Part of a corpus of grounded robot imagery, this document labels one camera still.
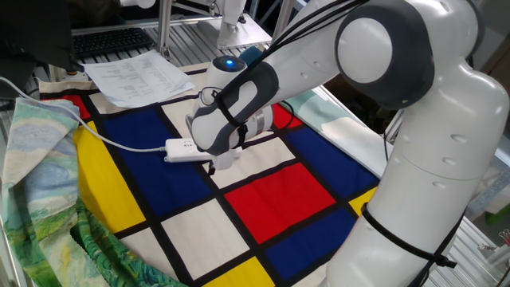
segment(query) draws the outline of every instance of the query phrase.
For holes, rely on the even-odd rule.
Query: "towel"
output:
[[[52,103],[79,113],[68,100]],[[23,269],[39,287],[183,287],[137,258],[82,203],[77,127],[62,108],[17,100],[2,204],[4,229]]]

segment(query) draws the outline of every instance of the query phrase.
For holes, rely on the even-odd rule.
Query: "power strip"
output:
[[[197,145],[192,139],[171,139],[165,143],[168,163],[186,163],[196,161],[213,160],[213,155],[207,152],[198,151]]]

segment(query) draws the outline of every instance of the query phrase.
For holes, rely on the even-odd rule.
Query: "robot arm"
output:
[[[469,0],[359,3],[312,0],[263,61],[246,67],[235,57],[214,60],[207,71],[214,88],[203,91],[188,124],[202,150],[221,156],[267,128],[259,119],[270,119],[271,104],[342,73],[382,107],[406,109],[367,209],[392,234],[433,254],[489,165],[508,95],[465,62],[483,36]],[[321,287],[408,286],[426,264],[361,216]]]
[[[211,13],[223,16],[222,22],[235,26],[245,9],[245,4],[246,0],[215,0],[210,9]]]

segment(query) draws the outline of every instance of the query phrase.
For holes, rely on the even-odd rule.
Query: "blue square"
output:
[[[339,195],[347,197],[377,178],[310,128],[290,132],[288,140]]]
[[[355,220],[340,208],[319,221],[297,231],[265,251],[284,280],[308,267],[345,241]]]
[[[173,138],[154,109],[104,120],[103,125],[111,140],[127,147],[163,147]],[[166,163],[160,151],[119,153],[158,216],[210,195],[191,163]]]

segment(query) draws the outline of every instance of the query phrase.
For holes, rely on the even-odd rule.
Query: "paper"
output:
[[[194,88],[191,78],[152,50],[131,59],[84,65],[104,96],[121,108],[138,108]]]

